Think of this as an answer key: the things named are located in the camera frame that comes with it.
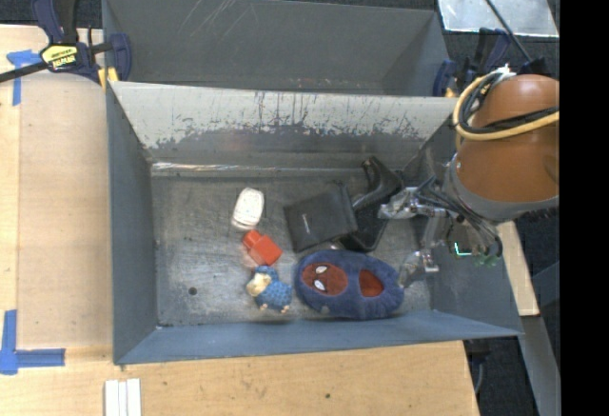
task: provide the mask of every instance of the plush slipper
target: plush slipper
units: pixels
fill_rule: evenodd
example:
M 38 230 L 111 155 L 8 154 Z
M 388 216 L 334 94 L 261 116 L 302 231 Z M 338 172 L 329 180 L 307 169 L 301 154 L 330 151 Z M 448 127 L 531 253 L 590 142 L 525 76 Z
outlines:
M 350 250 L 307 255 L 296 268 L 294 290 L 316 311 L 357 320 L 386 318 L 403 301 L 392 266 Z

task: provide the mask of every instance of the gray bin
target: gray bin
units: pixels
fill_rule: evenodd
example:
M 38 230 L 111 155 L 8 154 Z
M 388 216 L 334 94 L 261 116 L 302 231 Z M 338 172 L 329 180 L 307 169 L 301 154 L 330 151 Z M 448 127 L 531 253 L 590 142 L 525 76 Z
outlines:
M 394 316 L 333 319 L 296 294 L 260 311 L 230 224 L 239 192 L 265 193 L 257 229 L 284 253 L 284 206 L 340 181 L 366 192 L 375 155 L 417 185 L 452 153 L 454 100 L 431 96 L 446 57 L 432 11 L 265 0 L 103 0 L 133 69 L 108 89 L 116 364 L 511 336 L 520 318 L 502 262 L 436 259 Z M 398 269 L 425 218 L 390 222 L 369 255 Z

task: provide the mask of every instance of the blue tape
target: blue tape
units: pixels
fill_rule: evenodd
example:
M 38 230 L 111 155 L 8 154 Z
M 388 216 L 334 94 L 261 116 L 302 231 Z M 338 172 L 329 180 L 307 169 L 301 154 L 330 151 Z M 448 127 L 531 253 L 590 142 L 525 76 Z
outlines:
M 40 366 L 64 366 L 66 350 L 17 350 L 17 310 L 4 313 L 2 349 L 0 349 L 0 374 L 15 375 L 19 368 Z
M 30 64 L 37 64 L 42 59 L 40 55 L 31 50 L 18 50 L 17 52 L 9 52 L 7 59 L 16 67 L 21 68 L 23 66 L 29 66 Z M 12 85 L 12 105 L 16 107 L 21 103 L 21 78 L 18 77 L 14 80 Z

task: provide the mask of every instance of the stuffed toy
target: stuffed toy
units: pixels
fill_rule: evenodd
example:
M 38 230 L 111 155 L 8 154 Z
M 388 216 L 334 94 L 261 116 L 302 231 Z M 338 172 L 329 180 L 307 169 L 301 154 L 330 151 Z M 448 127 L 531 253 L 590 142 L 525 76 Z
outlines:
M 310 307 L 337 318 L 371 320 L 391 315 L 403 301 L 399 274 L 361 252 L 320 250 L 301 260 L 294 290 Z
M 277 271 L 270 266 L 258 266 L 246 290 L 260 309 L 275 309 L 285 314 L 292 302 L 292 287 L 279 280 Z

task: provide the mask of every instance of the white plastic object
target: white plastic object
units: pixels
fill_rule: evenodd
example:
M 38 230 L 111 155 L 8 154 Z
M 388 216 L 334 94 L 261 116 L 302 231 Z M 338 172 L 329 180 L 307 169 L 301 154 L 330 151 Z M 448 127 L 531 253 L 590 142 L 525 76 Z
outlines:
M 254 188 L 245 188 L 237 198 L 230 223 L 238 229 L 253 229 L 263 215 L 265 196 Z
M 139 379 L 104 383 L 105 416 L 142 416 L 142 395 Z

